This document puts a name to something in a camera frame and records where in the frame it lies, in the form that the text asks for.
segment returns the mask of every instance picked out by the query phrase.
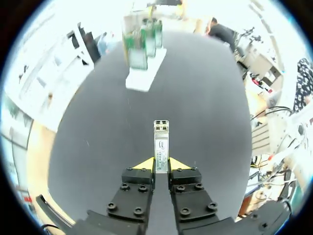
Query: white stand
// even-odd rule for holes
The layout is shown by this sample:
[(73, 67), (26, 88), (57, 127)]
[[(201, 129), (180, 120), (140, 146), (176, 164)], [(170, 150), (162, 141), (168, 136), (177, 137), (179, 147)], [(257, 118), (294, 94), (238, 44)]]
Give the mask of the white stand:
[(148, 92), (165, 55), (165, 48), (157, 48), (155, 58), (148, 57), (148, 70), (143, 71), (130, 68), (126, 78), (126, 88), (140, 92)]

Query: wire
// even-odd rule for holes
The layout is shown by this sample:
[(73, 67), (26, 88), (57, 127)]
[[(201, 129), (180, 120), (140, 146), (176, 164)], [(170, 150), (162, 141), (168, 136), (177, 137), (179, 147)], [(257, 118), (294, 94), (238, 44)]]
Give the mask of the wire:
[(59, 229), (58, 226), (55, 226), (55, 225), (53, 225), (53, 224), (44, 224), (44, 225), (42, 225), (40, 228), (41, 228), (41, 229), (45, 229), (45, 228), (47, 228), (47, 227), (52, 227), (52, 228), (55, 228), (55, 229)]
[(272, 114), (272, 113), (276, 113), (276, 112), (278, 112), (278, 111), (289, 111), (289, 112), (292, 114), (292, 111), (289, 110), (289, 109), (277, 109), (277, 110), (274, 110), (274, 111), (270, 111), (270, 112), (268, 112), (268, 113), (265, 113), (265, 115), (267, 115), (267, 114)]
[(265, 195), (265, 198), (259, 198), (255, 195), (255, 198), (258, 199), (258, 200), (266, 200), (268, 197)]
[(293, 179), (293, 180), (286, 180), (286, 181), (283, 181), (283, 182), (280, 182), (279, 184), (277, 183), (273, 183), (273, 182), (267, 182), (267, 184), (270, 184), (270, 185), (277, 185), (277, 186), (282, 186), (282, 185), (285, 185), (286, 183), (291, 183), (293, 181), (296, 181), (297, 179)]
[(277, 172), (280, 170), (280, 168), (283, 166), (283, 161), (280, 162), (280, 164), (276, 167), (276, 170), (273, 171), (268, 178), (266, 178), (265, 180), (263, 181), (260, 181), (260, 182), (257, 182), (257, 183), (254, 183), (254, 184), (251, 184), (251, 185), (248, 185), (247, 187), (250, 187), (250, 186), (257, 186), (257, 185), (262, 185), (264, 183), (266, 183), (267, 181), (269, 181), (274, 175), (277, 174)]
[[(289, 111), (290, 112), (290, 115), (292, 114), (292, 110), (288, 107), (285, 107), (285, 106), (273, 106), (271, 107), (271, 109), (274, 109), (274, 108), (280, 108), (278, 110), (274, 110), (274, 111), (270, 111), (268, 113), (265, 113), (265, 115), (267, 114), (271, 114), (271, 113), (275, 113), (275, 112), (278, 112), (278, 111)], [(258, 117), (259, 115), (261, 115), (262, 113), (264, 113), (266, 110), (263, 110), (262, 112), (258, 113), (256, 116), (254, 116), (250, 121), (254, 120), (256, 117)]]
[(293, 144), (293, 142), (296, 140), (296, 138), (294, 138), (291, 142), (290, 142), (290, 144), (288, 145), (288, 147), (287, 148), (289, 148), (292, 144)]

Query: metal connector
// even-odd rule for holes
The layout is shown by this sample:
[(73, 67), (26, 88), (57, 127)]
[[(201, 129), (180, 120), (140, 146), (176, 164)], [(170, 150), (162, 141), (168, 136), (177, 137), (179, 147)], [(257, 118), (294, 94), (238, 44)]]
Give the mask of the metal connector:
[(169, 121), (154, 121), (156, 173), (167, 173)]

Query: gray table surface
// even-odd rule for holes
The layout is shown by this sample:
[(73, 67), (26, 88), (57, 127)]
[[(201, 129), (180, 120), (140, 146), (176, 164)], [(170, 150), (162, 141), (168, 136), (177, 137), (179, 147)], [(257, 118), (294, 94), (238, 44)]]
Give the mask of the gray table surface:
[[(122, 45), (103, 57), (69, 104), (51, 153), (48, 186), (74, 220), (105, 213), (124, 168), (154, 155), (153, 121), (170, 121), (170, 156), (197, 166), (219, 205), (236, 217), (251, 156), (245, 89), (230, 50), (200, 35), (164, 34), (165, 59), (147, 93), (127, 90)], [(164, 175), (158, 175), (147, 234), (177, 234)]]

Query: screw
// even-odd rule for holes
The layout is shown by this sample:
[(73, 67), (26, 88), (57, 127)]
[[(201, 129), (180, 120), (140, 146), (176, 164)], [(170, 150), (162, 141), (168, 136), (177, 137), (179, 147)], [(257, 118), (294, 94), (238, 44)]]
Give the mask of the screw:
[(190, 210), (188, 208), (183, 208), (180, 210), (180, 215), (183, 217), (188, 216), (190, 215)]
[(121, 190), (124, 190), (124, 191), (129, 190), (129, 188), (130, 188), (129, 185), (126, 183), (123, 183), (121, 186)]
[(261, 223), (259, 226), (259, 230), (264, 231), (266, 229), (268, 229), (268, 224), (267, 223)]
[(253, 219), (253, 220), (256, 220), (256, 219), (258, 219), (258, 218), (259, 218), (259, 215), (258, 215), (258, 214), (253, 214), (253, 215), (252, 215), (252, 219)]
[(142, 216), (143, 215), (143, 211), (142, 211), (141, 207), (136, 207), (135, 210), (134, 210), (134, 214), (136, 216)]
[(185, 186), (184, 185), (179, 185), (177, 186), (177, 192), (183, 192), (185, 190)]
[(217, 208), (217, 203), (216, 202), (211, 202), (209, 205), (207, 205), (207, 208), (209, 210), (216, 210)]
[(138, 188), (138, 191), (139, 192), (146, 192), (146, 191), (148, 191), (148, 188), (145, 185), (140, 185)]
[(201, 189), (203, 189), (203, 185), (202, 184), (196, 184), (195, 185), (195, 189), (196, 190), (201, 190)]
[(108, 206), (107, 206), (107, 209), (108, 209), (109, 211), (115, 210), (115, 209), (116, 209), (116, 204), (113, 203), (113, 202), (110, 202), (110, 203), (108, 204)]

